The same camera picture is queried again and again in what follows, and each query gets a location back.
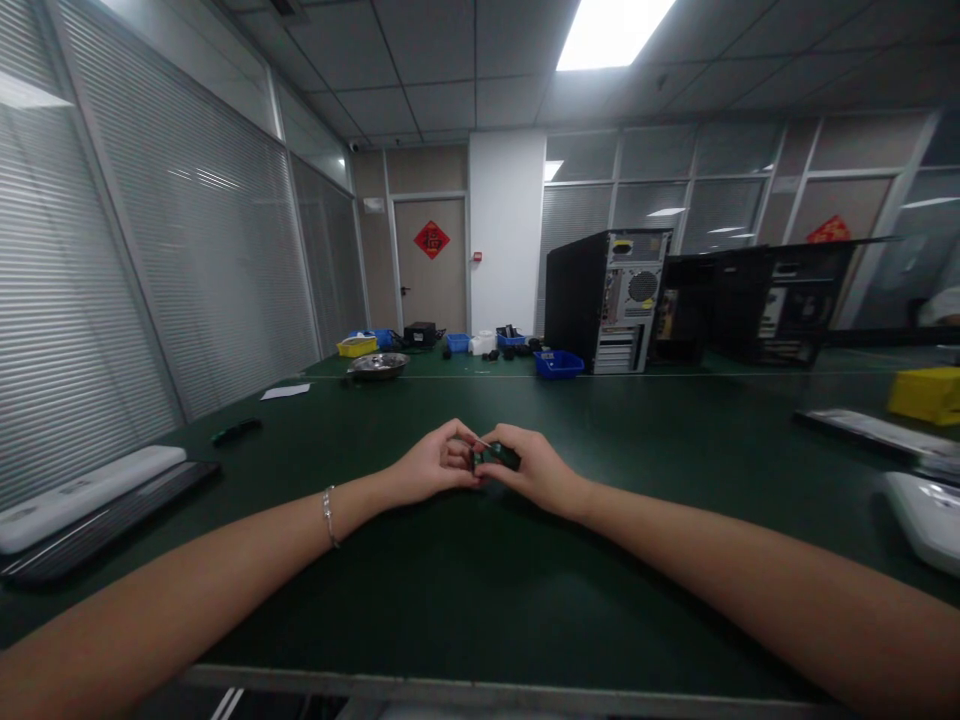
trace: silver bracelet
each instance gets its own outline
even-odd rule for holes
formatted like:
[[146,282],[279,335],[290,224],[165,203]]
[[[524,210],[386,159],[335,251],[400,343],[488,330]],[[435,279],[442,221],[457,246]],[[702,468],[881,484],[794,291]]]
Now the silver bracelet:
[[333,534],[333,513],[330,512],[330,491],[333,490],[334,487],[336,486],[331,485],[323,491],[323,516],[327,519],[327,532],[330,533],[330,542],[339,550],[340,541],[337,540],[337,536]]

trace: yellow plastic bin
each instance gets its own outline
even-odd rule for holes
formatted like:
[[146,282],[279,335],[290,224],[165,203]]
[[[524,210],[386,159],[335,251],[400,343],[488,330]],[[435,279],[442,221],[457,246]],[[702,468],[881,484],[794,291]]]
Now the yellow plastic bin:
[[898,372],[887,409],[934,425],[960,423],[960,368]]
[[337,343],[337,350],[340,351],[340,357],[360,357],[377,351],[377,338],[347,338]]

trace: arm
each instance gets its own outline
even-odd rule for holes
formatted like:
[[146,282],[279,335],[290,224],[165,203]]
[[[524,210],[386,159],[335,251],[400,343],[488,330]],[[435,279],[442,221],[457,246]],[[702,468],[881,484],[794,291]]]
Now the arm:
[[960,715],[960,611],[780,533],[576,475],[539,433],[484,437],[520,472],[476,468],[540,507],[604,535],[739,625],[858,712]]
[[[330,493],[342,541],[379,513],[452,487],[475,439],[457,420],[396,464]],[[277,588],[331,547],[321,495],[238,520],[104,588],[0,656],[6,717],[100,718],[123,711],[186,668]]]

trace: red decoration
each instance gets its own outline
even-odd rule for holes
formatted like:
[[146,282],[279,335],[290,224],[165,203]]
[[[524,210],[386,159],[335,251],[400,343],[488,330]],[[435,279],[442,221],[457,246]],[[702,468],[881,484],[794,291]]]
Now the red decoration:
[[433,260],[437,255],[440,254],[440,251],[447,246],[447,243],[450,242],[450,238],[448,238],[447,234],[441,230],[433,220],[431,220],[423,226],[423,230],[417,233],[417,236],[413,239],[413,241],[420,246],[420,249],[427,254],[427,257]]
[[821,242],[837,242],[840,240],[849,240],[853,235],[850,234],[850,228],[839,215],[834,215],[823,225],[818,227],[812,233],[807,235],[807,242],[811,244]]

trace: green workbench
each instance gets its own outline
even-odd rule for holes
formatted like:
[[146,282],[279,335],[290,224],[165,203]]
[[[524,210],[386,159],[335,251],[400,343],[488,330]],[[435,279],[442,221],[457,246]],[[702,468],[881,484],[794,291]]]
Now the green workbench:
[[[312,383],[306,394],[259,402],[257,393],[164,438],[220,462],[222,477],[68,583],[4,590],[0,647],[187,540],[379,470],[454,416],[481,433],[498,422],[539,429],[588,477],[779,530],[960,605],[960,580],[921,564],[896,524],[881,483],[894,466],[790,420],[798,406],[838,399],[879,414],[893,373],[917,363],[834,350],[812,372],[710,357],[549,382],[531,358],[434,353],[414,356],[398,380],[343,387],[347,361],[331,358],[299,376]],[[210,446],[249,416],[262,431]],[[708,606],[496,483],[373,520],[186,679],[647,716],[838,711]]]

